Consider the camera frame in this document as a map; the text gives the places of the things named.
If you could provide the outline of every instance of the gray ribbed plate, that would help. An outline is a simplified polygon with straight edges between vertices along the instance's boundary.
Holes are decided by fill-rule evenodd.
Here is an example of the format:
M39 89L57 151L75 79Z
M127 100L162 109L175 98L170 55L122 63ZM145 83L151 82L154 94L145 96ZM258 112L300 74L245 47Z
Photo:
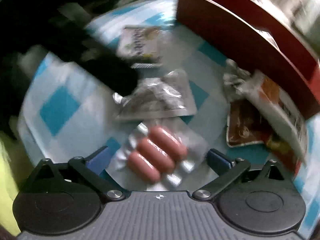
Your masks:
M206 202L186 192L132 192L123 201L106 205L87 227L63 236L23 232L19 240L300 240L294 232L258 237L227 225Z

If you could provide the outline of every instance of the sausage package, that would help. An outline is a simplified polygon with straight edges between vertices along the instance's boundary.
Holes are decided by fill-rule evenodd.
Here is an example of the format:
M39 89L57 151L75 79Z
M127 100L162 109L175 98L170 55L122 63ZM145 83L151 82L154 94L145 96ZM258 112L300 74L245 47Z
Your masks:
M307 128L290 96L259 70L236 89L259 110L273 130L305 163L308 150Z
M113 94L117 120L145 120L196 114L187 73L171 71L161 78L144 78L129 96Z
M128 190L176 190L208 150L208 143L180 118L154 119L133 130L106 170Z
M132 68L159 67L161 34L159 26L125 26L116 54L132 63Z

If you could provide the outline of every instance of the brown food package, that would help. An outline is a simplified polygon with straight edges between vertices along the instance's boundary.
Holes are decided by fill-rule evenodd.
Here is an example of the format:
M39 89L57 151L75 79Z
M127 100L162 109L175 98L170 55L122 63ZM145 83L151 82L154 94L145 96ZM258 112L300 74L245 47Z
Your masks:
M227 144L230 147L264 143L266 147L296 175L301 162L291 147L273 131L259 113L246 99L230 103L228 116Z

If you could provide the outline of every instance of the food package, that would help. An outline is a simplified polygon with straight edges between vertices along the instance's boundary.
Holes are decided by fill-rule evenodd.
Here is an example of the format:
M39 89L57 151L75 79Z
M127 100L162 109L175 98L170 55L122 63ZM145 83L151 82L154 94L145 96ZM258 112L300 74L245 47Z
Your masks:
M186 72L171 71L162 78L144 78L134 92L126 97L113 94L119 105L117 120L145 120L196 114Z
M159 26L128 25L122 30L116 54L132 63L132 68L159 67L161 36Z
M238 147L251 144L263 144L273 133L273 129L257 108L248 100L230 103L227 119L227 144Z
M161 142L161 138L156 133L161 129L170 134L173 146L168 143L163 144L164 141ZM151 159L150 152L144 152L148 148L144 148L143 144L148 140L152 141L149 146L162 150L161 158ZM180 153L170 153L175 146L180 148ZM106 170L119 185L128 190L174 190L203 162L208 150L208 143L180 118L149 120L140 123L133 130L128 141L113 156ZM139 157L138 161L142 160L147 166L156 166L156 173L151 170L153 172L151 179L141 175L141 170L140 172L137 170L139 163L131 160L137 157Z
M244 98L244 95L236 87L248 80L250 75L250 72L239 68L233 60L226 60L226 70L223 74L223 90L228 102Z
M289 95L259 70L236 89L259 110L273 130L305 163L308 150L307 128Z
M248 100L243 99L230 103L227 124L229 147L264 143L289 171L296 174L300 161L290 145L273 131L268 121Z

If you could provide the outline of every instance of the yellow-green fabric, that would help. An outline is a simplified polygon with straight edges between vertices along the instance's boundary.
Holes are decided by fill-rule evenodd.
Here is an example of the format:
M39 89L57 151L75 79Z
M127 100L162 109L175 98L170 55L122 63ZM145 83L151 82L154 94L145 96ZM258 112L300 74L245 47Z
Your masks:
M18 187L13 179L9 155L5 147L6 143L12 143L10 140L5 134L0 133L0 223L16 236L20 230L12 213L12 203L18 194Z

